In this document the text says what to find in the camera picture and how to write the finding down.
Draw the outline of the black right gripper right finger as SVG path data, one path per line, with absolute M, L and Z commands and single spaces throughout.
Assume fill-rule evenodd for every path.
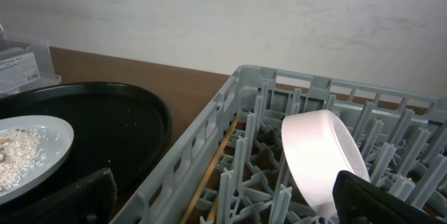
M 342 170 L 332 190 L 341 224 L 442 224 L 357 175 Z

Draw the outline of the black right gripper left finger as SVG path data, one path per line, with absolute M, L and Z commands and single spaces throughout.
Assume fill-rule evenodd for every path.
M 117 201 L 112 171 L 101 168 L 57 191 L 36 189 L 1 205 L 1 224 L 108 223 Z

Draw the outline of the grey plate with food scraps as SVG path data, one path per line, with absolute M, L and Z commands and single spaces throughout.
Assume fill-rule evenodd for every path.
M 1 120 L 1 203 L 28 193 L 55 173 L 74 141 L 65 120 L 29 115 Z

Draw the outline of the pink bowl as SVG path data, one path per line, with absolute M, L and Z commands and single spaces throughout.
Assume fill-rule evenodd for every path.
M 339 172 L 346 170 L 370 181 L 356 142 L 330 110 L 285 117 L 281 142 L 298 190 L 319 216 L 330 218 L 337 214 L 332 190 Z

